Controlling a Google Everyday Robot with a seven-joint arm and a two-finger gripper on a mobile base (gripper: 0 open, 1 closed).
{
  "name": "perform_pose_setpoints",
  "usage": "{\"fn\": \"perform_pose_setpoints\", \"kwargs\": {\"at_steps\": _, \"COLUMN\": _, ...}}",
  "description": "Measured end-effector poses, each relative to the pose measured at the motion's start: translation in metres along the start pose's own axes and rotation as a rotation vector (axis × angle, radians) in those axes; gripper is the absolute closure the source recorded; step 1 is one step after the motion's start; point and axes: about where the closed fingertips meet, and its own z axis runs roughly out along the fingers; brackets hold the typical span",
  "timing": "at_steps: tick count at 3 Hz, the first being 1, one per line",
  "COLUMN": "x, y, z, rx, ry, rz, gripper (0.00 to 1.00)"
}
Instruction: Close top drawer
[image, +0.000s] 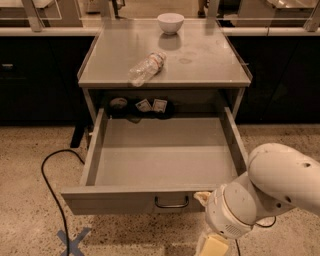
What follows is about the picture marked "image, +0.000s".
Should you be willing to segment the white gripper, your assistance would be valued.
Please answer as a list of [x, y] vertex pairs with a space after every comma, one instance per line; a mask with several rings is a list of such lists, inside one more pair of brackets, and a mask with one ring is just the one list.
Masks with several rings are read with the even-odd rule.
[[229, 249], [229, 241], [225, 238], [237, 239], [253, 229], [256, 204], [243, 185], [236, 182], [223, 184], [212, 193], [200, 191], [193, 197], [202, 206], [207, 205], [205, 220], [217, 233], [200, 235], [195, 256], [225, 256]]

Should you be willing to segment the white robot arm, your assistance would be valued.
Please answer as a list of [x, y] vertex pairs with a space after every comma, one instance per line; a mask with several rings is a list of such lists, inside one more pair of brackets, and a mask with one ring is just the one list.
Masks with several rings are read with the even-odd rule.
[[206, 221], [195, 256], [226, 256], [229, 241], [262, 219], [293, 208], [320, 215], [320, 163], [283, 144], [262, 144], [249, 154], [243, 174], [194, 198]]

